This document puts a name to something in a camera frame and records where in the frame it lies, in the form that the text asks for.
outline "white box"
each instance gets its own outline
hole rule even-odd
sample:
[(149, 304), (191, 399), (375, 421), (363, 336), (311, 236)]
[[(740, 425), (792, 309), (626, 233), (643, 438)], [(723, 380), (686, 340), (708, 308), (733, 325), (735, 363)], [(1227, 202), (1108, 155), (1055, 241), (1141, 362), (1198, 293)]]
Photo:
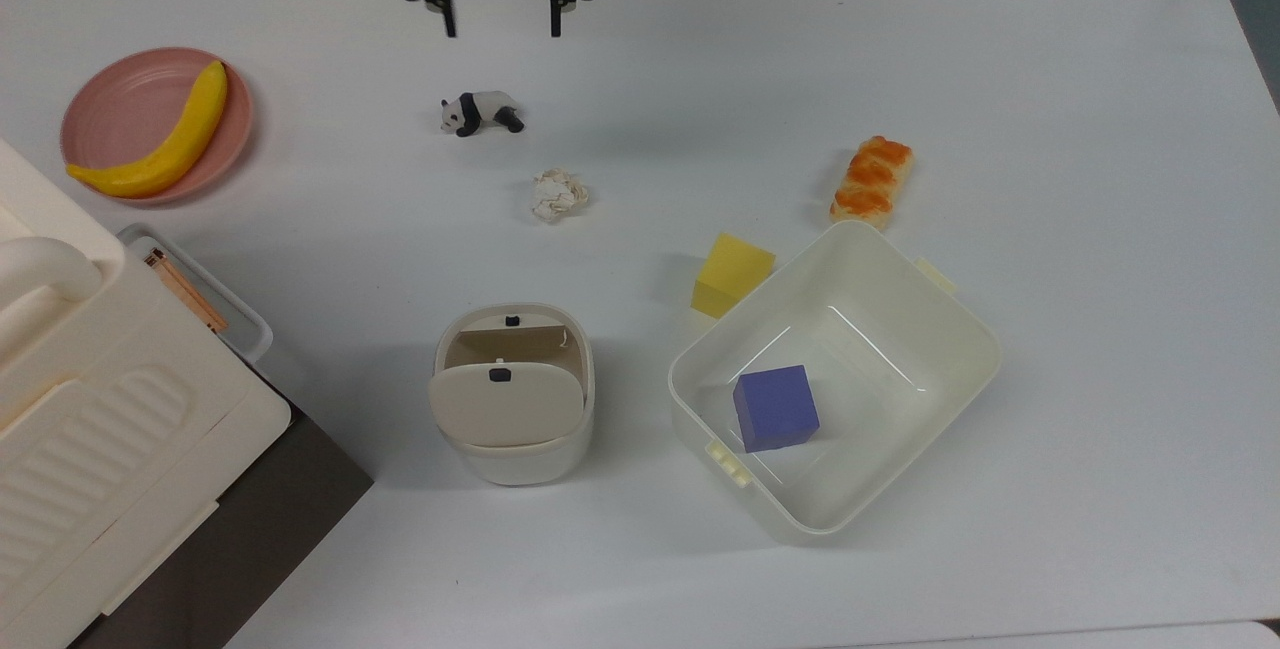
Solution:
[[(840, 531), (969, 406), (995, 335), (864, 221), (832, 225), (672, 362), (676, 434), (773, 539)], [(749, 454), (745, 373), (803, 365), (820, 426)]]

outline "yellow sponge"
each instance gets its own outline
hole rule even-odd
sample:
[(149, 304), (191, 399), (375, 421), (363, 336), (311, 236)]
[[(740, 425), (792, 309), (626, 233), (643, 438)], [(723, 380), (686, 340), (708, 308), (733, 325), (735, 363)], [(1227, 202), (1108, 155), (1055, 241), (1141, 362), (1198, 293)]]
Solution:
[(712, 253), (698, 274), (690, 306), (704, 315), (722, 317), (733, 303), (750, 294), (769, 271), (773, 271), (773, 253), (736, 236), (717, 236)]

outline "blue block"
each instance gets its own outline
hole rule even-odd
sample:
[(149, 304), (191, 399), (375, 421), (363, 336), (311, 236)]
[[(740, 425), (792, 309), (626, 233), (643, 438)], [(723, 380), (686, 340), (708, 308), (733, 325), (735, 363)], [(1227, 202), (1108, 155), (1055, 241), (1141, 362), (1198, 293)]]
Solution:
[(818, 431), (804, 366), (744, 374), (733, 388), (733, 407), (748, 452), (804, 444)]

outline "appliance handle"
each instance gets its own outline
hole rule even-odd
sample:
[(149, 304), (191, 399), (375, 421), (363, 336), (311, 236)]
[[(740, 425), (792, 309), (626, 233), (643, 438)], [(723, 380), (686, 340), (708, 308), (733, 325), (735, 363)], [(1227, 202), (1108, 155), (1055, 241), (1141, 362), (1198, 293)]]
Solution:
[(93, 262), (67, 242), (49, 236), (0, 242), (0, 311), (41, 285), (50, 285), (68, 302), (83, 302), (101, 284)]

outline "banana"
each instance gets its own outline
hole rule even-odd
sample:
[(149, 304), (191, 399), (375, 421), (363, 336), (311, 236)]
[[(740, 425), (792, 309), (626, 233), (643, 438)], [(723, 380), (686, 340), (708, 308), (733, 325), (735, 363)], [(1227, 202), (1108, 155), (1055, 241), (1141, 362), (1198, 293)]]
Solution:
[(164, 192), (205, 154), (225, 105), (227, 70), (223, 61), (211, 61), (196, 76), (178, 125), (154, 152), (108, 169), (84, 169), (69, 163), (67, 174), (110, 197), (138, 198)]

